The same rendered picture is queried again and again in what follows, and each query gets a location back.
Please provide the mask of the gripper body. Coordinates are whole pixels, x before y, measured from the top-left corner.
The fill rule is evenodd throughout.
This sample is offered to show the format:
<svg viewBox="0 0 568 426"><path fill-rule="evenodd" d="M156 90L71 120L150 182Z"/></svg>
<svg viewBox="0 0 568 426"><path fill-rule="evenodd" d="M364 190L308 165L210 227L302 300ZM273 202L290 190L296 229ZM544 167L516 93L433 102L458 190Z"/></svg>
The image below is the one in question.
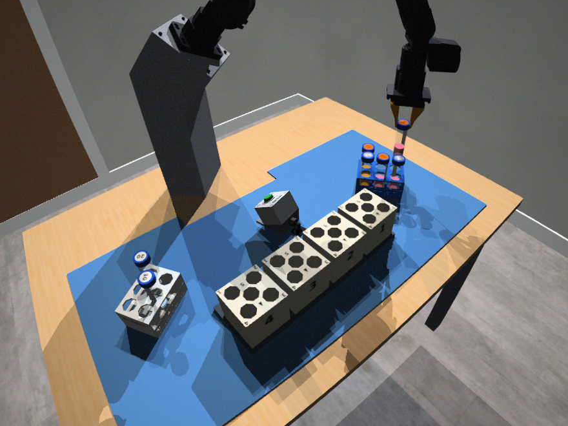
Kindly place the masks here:
<svg viewBox="0 0 568 426"><path fill-rule="evenodd" d="M424 71L414 73L399 70L397 89L394 84L387 84L387 99L394 102L396 106L425 108L425 103L431 103L431 93L428 87L421 87L423 83Z"/></svg>

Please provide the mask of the beige bucket adapter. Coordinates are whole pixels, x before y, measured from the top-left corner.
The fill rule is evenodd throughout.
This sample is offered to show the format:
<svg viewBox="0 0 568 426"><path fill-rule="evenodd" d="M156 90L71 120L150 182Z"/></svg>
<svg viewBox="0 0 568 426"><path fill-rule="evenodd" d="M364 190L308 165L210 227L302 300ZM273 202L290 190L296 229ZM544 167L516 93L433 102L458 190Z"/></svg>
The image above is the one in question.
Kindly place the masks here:
<svg viewBox="0 0 568 426"><path fill-rule="evenodd" d="M257 265L216 295L224 316L252 349L290 319L289 295Z"/></svg>
<svg viewBox="0 0 568 426"><path fill-rule="evenodd" d="M330 261L333 283L363 259L367 233L334 210L302 233L303 241Z"/></svg>
<svg viewBox="0 0 568 426"><path fill-rule="evenodd" d="M396 211L397 207L366 188L338 207L338 214L367 233L366 255L392 233Z"/></svg>
<svg viewBox="0 0 568 426"><path fill-rule="evenodd" d="M289 295L295 314L329 288L330 261L298 236L261 262L264 273Z"/></svg>

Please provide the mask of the blue tube rack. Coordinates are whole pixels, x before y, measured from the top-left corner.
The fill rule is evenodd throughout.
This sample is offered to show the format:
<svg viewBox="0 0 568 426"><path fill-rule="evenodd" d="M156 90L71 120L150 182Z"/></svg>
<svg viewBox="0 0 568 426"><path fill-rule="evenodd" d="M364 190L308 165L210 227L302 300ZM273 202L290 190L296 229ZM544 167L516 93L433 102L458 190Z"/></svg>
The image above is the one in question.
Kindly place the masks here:
<svg viewBox="0 0 568 426"><path fill-rule="evenodd" d="M391 174L391 169L390 167L392 166L392 163L389 163L388 165L388 169L387 169L387 175L385 178L380 179L377 178L375 176L376 173L376 161L373 161L373 166L372 166L372 174L369 177L363 177L360 174L360 168L361 168L361 160L358 160L358 171L357 171L357 178L356 178L356 191L355 191L355 195L360 192L361 190L363 190L364 188L366 188L367 190L371 191L372 193L374 193L375 195L381 197L381 198L389 198L389 199L401 199L402 197L402 193L403 193L403 188L404 188L404 184L405 184L405 177L404 177L404 167L402 170L402 174L401 174L401 179L399 180L393 180L390 178L390 174ZM370 186L364 186L364 185L360 185L360 179L363 180L370 180ZM374 187L374 181L382 181L385 182L385 186L383 187ZM401 183L399 185L398 189L395 188L389 188L389 183ZM357 184L358 183L358 184Z"/></svg>

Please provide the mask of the blue flat mat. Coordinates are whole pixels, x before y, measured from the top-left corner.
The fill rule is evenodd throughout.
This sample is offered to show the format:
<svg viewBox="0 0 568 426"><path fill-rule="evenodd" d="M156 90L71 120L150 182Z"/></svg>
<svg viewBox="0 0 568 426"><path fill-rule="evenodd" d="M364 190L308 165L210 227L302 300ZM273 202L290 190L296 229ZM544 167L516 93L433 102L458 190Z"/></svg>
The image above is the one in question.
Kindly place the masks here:
<svg viewBox="0 0 568 426"><path fill-rule="evenodd" d="M251 353L214 310L216 291L297 235L258 223L254 209L289 190L308 229L355 196L362 145L350 130L267 172L274 181L185 225L180 217L67 274L117 426L223 426L355 325L411 277L487 204L405 158L395 236L273 340ZM114 312L137 280L133 255L180 272L187 286L159 338Z"/></svg>

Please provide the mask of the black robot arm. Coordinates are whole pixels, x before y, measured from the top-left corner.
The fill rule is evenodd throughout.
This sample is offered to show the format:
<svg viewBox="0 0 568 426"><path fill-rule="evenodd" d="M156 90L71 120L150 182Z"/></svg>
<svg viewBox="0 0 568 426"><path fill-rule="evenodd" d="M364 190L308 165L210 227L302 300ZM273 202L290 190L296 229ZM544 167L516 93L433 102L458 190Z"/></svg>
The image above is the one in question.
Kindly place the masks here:
<svg viewBox="0 0 568 426"><path fill-rule="evenodd" d="M180 51L220 60L220 35L224 29L243 29L255 4L256 0L209 0L185 24L172 21L169 30ZM394 89L401 68L410 76L424 71L423 92L426 60L430 72L456 73L461 47L455 40L433 37L436 25L428 0L396 0L396 4L408 43L402 46Z"/></svg>

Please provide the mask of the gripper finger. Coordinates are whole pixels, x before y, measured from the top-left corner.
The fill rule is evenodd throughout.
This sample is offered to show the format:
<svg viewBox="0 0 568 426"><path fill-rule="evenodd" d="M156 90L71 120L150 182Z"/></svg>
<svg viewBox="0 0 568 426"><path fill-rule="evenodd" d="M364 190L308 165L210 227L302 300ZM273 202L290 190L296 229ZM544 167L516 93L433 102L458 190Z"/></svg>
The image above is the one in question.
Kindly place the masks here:
<svg viewBox="0 0 568 426"><path fill-rule="evenodd" d="M390 107L391 107L392 113L393 113L393 115L394 115L395 127L397 127L397 124L398 124L398 114L399 114L399 107L400 107L400 106L394 105L394 102L393 102L393 101L391 101L390 103L391 103L391 104L390 104L390 105L391 105Z"/></svg>
<svg viewBox="0 0 568 426"><path fill-rule="evenodd" d="M424 111L424 108L416 108L416 107L412 107L412 111L411 111L411 118L410 118L410 127L409 129L411 129L412 125L414 124L415 120L419 117L419 115Z"/></svg>

